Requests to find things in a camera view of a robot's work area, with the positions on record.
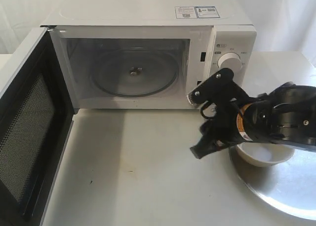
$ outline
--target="control dial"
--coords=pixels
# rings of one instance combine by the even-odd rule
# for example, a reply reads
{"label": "control dial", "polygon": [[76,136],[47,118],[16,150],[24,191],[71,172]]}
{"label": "control dial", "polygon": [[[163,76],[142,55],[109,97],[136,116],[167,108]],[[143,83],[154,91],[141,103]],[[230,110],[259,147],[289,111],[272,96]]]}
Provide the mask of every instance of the control dial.
{"label": "control dial", "polygon": [[239,55],[236,53],[226,53],[223,54],[218,60],[218,67],[222,68],[230,68],[234,73],[237,73],[242,68],[242,63]]}

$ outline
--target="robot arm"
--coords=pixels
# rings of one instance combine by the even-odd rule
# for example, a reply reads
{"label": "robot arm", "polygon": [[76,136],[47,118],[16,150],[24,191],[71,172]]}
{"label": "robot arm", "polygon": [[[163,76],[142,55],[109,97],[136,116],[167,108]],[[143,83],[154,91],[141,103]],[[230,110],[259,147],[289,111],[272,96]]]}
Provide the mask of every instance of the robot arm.
{"label": "robot arm", "polygon": [[[234,73],[224,68],[192,92],[188,100],[202,105],[206,119],[200,127],[202,138],[191,147],[200,159],[207,154],[242,142],[291,145],[316,152],[316,88],[285,83],[270,94],[249,97],[233,82]],[[215,115],[204,110],[215,104]]]}

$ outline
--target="open microwave door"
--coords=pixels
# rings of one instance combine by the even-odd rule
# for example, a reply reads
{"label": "open microwave door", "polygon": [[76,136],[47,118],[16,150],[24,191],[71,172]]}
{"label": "open microwave door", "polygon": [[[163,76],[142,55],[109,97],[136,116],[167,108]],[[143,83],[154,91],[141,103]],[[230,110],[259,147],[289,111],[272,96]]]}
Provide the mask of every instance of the open microwave door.
{"label": "open microwave door", "polygon": [[74,109],[47,28],[0,68],[0,222],[37,226]]}

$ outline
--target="table surface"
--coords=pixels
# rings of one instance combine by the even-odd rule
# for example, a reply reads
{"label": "table surface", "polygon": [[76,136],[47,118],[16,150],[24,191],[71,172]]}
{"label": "table surface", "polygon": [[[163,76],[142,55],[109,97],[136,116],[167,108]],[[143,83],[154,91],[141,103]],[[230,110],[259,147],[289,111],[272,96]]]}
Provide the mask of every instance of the table surface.
{"label": "table surface", "polygon": [[[254,52],[243,88],[257,95],[315,77],[298,52]],[[252,194],[226,150],[195,159],[197,111],[81,110],[74,121],[44,226],[315,225]]]}

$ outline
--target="microwave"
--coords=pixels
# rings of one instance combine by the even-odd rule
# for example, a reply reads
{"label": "microwave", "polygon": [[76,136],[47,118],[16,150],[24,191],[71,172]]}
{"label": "microwave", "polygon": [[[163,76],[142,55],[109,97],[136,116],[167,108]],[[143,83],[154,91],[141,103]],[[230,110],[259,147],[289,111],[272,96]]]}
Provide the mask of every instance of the microwave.
{"label": "microwave", "polygon": [[41,224],[79,109],[194,109],[255,37],[234,0],[64,0],[0,69],[0,222]]}

